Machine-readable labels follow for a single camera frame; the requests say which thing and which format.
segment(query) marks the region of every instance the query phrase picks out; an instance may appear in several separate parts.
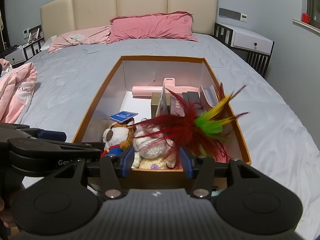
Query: headboard panel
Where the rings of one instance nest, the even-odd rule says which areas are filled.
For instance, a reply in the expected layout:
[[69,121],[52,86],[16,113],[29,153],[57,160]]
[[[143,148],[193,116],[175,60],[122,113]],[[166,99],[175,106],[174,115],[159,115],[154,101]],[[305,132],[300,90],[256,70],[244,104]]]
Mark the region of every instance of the headboard panel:
[[217,0],[55,0],[40,7],[44,39],[53,35],[109,25],[117,16],[188,11],[192,31],[212,34]]

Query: window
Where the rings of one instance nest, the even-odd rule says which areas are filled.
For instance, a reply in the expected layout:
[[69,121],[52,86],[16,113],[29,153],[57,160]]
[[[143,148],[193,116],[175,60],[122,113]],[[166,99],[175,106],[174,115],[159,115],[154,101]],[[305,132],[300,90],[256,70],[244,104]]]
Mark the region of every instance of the window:
[[310,25],[320,29],[320,0],[307,1],[307,14],[310,16]]

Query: bed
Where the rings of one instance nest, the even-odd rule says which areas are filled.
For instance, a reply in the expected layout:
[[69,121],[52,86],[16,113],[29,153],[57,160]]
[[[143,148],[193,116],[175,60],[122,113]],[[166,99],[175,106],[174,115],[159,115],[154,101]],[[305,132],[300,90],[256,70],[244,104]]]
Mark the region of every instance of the bed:
[[[297,232],[306,239],[320,234],[320,155],[300,120],[282,97],[246,62],[214,39],[217,0],[55,0],[40,8],[45,40],[53,35],[108,25],[123,15],[177,10],[193,13],[198,42],[170,39],[125,40],[78,45],[32,58],[38,72],[32,103],[21,123],[60,130],[73,141],[93,97],[123,55],[204,57],[225,92],[247,84],[232,102],[235,113],[249,111],[239,124],[252,166],[295,192],[304,213]],[[24,180],[26,185],[32,179]]]

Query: pink pillow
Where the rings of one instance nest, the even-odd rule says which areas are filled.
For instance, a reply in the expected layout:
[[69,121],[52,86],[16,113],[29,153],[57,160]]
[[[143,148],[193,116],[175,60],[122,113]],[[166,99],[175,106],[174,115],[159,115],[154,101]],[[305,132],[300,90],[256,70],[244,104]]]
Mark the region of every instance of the pink pillow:
[[79,44],[107,43],[111,26],[102,26],[64,33],[56,38],[50,45],[48,52]]
[[143,16],[116,17],[110,20],[107,43],[127,39],[171,38],[197,41],[192,36],[192,18],[188,12],[156,13]]

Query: gray bed sheet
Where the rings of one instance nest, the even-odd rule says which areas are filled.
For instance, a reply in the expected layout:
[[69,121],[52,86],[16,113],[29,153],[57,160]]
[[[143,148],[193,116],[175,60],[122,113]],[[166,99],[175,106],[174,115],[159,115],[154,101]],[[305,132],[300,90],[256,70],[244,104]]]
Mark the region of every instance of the gray bed sheet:
[[231,106],[249,111],[239,124],[252,166],[295,192],[304,213],[297,232],[306,239],[320,234],[320,155],[312,137],[282,97],[246,62],[215,40],[194,34],[198,42],[168,39],[126,40],[78,45],[31,60],[38,71],[31,106],[21,123],[64,131],[71,141],[97,90],[124,55],[205,57],[230,93],[247,87]]

